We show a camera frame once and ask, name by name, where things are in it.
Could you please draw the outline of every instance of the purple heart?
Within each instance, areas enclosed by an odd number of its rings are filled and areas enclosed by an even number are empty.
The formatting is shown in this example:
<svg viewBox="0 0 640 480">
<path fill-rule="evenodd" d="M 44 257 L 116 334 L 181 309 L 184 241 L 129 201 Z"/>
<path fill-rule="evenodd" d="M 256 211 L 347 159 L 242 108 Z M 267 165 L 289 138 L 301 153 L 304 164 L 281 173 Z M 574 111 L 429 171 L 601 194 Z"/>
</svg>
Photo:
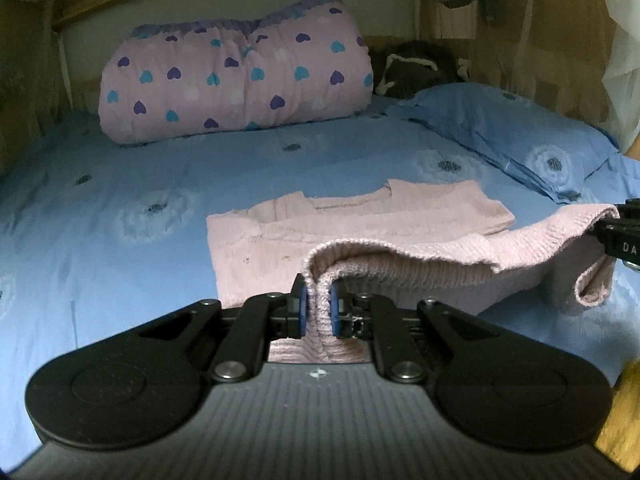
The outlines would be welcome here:
<svg viewBox="0 0 640 480">
<path fill-rule="evenodd" d="M 329 79 L 329 83 L 332 85 L 344 83 L 344 76 L 337 70 L 334 70 L 334 73 L 331 74 L 331 79 Z"/>
<path fill-rule="evenodd" d="M 271 103 L 269 104 L 269 106 L 271 107 L 271 110 L 277 110 L 278 108 L 282 108 L 284 105 L 285 105 L 284 99 L 279 95 L 274 95 L 273 99 L 271 100 Z"/>
<path fill-rule="evenodd" d="M 140 101 L 133 105 L 133 113 L 136 115 L 146 114 L 146 107 Z"/>
<path fill-rule="evenodd" d="M 181 77 L 182 74 L 180 73 L 180 70 L 178 70 L 175 66 L 166 73 L 167 79 L 180 79 Z"/>
<path fill-rule="evenodd" d="M 214 121 L 211 117 L 209 119 L 207 119 L 206 121 L 204 121 L 204 127 L 205 128 L 217 128 L 218 127 L 218 123 L 216 121 Z"/>
</svg>

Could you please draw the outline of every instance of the mosquito net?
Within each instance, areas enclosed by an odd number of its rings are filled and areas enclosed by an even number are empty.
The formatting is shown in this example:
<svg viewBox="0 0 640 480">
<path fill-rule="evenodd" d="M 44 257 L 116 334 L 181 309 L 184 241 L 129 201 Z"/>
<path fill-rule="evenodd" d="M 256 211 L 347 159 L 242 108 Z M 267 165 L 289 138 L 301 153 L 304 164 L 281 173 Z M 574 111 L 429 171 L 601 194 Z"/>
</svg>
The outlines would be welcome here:
<svg viewBox="0 0 640 480">
<path fill-rule="evenodd" d="M 471 80 L 602 126 L 640 129 L 640 0 L 419 0 L 420 34 L 468 60 Z"/>
</svg>

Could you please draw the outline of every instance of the teal heart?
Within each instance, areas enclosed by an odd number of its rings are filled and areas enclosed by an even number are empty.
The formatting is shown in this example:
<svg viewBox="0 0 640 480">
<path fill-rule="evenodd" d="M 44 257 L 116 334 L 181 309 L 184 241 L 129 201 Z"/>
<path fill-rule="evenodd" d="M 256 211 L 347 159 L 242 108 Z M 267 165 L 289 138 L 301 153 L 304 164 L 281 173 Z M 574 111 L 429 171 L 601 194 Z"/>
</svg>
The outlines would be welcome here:
<svg viewBox="0 0 640 480">
<path fill-rule="evenodd" d="M 251 81 L 262 81 L 264 79 L 264 70 L 261 68 L 254 68 L 251 70 Z"/>
<path fill-rule="evenodd" d="M 218 86 L 220 84 L 220 78 L 215 72 L 211 72 L 211 74 L 209 74 L 209 77 L 207 77 L 207 84 L 209 86 Z"/>
<path fill-rule="evenodd" d="M 173 110 L 169 110 L 166 113 L 165 117 L 168 123 L 177 123 L 180 120 L 180 117 L 178 117 L 178 114 Z"/>
<path fill-rule="evenodd" d="M 296 81 L 300 81 L 302 79 L 306 79 L 309 77 L 309 70 L 307 70 L 303 66 L 299 66 L 296 71 L 293 73 L 293 77 L 296 78 Z"/>
<path fill-rule="evenodd" d="M 145 70 L 142 75 L 140 76 L 140 82 L 142 84 L 144 83 L 152 83 L 154 80 L 154 77 L 151 75 L 151 72 L 149 72 L 149 70 Z"/>
<path fill-rule="evenodd" d="M 344 45 L 340 41 L 334 41 L 331 44 L 331 52 L 338 54 L 338 52 L 344 52 Z"/>
</svg>

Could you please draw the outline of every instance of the heart pattern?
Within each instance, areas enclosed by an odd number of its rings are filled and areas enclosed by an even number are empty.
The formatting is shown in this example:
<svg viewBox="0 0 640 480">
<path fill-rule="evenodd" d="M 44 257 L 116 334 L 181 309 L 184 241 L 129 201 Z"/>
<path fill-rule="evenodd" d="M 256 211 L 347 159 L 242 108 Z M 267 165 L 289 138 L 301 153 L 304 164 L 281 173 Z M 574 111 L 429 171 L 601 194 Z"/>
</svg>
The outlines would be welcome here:
<svg viewBox="0 0 640 480">
<path fill-rule="evenodd" d="M 329 83 L 331 83 L 332 86 L 342 84 L 344 83 L 344 76 L 341 72 L 334 70 L 334 73 L 331 74 L 331 78 L 329 79 Z"/>
<path fill-rule="evenodd" d="M 241 105 L 244 103 L 244 90 L 241 88 L 237 88 L 229 92 L 229 104 L 231 105 Z"/>
<path fill-rule="evenodd" d="M 315 112 L 322 110 L 324 108 L 324 99 L 320 96 L 316 97 L 311 103 L 311 109 Z"/>
<path fill-rule="evenodd" d="M 289 59 L 289 54 L 287 54 L 287 51 L 284 48 L 279 48 L 278 50 L 276 50 L 274 55 L 275 55 L 276 61 L 279 61 L 279 62 L 284 62 L 287 59 Z"/>
<path fill-rule="evenodd" d="M 151 72 L 149 72 L 149 70 L 145 70 L 141 75 L 140 75 L 140 82 L 142 84 L 145 83 L 152 83 L 154 81 L 154 77 L 151 75 Z"/>
<path fill-rule="evenodd" d="M 279 95 L 274 95 L 271 99 L 271 103 L 269 103 L 269 106 L 271 110 L 277 110 L 278 108 L 283 108 L 285 104 L 286 103 L 284 102 L 284 99 L 282 97 L 280 97 Z"/>
<path fill-rule="evenodd" d="M 296 79 L 296 81 L 302 81 L 303 79 L 306 79 L 309 77 L 309 70 L 307 70 L 303 66 L 299 66 L 296 69 L 296 71 L 293 73 L 293 77 Z"/>
<path fill-rule="evenodd" d="M 333 52 L 334 54 L 338 54 L 339 52 L 344 52 L 344 51 L 345 51 L 344 45 L 340 43 L 340 41 L 334 41 L 331 44 L 331 52 Z"/>
<path fill-rule="evenodd" d="M 180 117 L 178 117 L 178 114 L 173 110 L 169 110 L 166 113 L 165 118 L 168 123 L 177 123 L 180 120 Z"/>
<path fill-rule="evenodd" d="M 123 134 L 130 134 L 133 131 L 131 123 L 129 121 L 121 121 L 118 128 Z"/>
<path fill-rule="evenodd" d="M 215 72 L 211 72 L 209 77 L 207 77 L 207 84 L 209 86 L 218 86 L 220 84 L 220 78 Z"/>
<path fill-rule="evenodd" d="M 146 114 L 145 105 L 140 101 L 136 101 L 136 104 L 133 105 L 133 113 L 135 113 L 136 115 Z"/>
<path fill-rule="evenodd" d="M 200 98 L 200 92 L 195 86 L 191 86 L 184 92 L 185 101 L 197 101 Z"/>
<path fill-rule="evenodd" d="M 182 77 L 182 73 L 180 72 L 180 70 L 177 67 L 173 67 L 169 70 L 169 72 L 166 73 L 166 78 L 171 80 L 171 79 L 180 79 Z"/>
<path fill-rule="evenodd" d="M 251 81 L 263 81 L 264 70 L 261 68 L 254 68 L 251 70 Z"/>
</svg>

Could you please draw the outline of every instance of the wooden wall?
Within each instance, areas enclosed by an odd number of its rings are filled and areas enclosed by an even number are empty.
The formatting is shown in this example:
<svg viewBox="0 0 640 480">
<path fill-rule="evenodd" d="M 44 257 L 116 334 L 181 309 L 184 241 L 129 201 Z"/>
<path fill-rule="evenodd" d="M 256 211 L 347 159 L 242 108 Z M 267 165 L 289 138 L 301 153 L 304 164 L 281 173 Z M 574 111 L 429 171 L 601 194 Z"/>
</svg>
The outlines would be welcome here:
<svg viewBox="0 0 640 480">
<path fill-rule="evenodd" d="M 47 2 L 0 0 L 0 63 L 10 61 L 23 74 L 22 91 L 4 96 L 0 108 L 0 175 L 53 124 L 65 108 L 60 61 L 46 25 Z"/>
</svg>

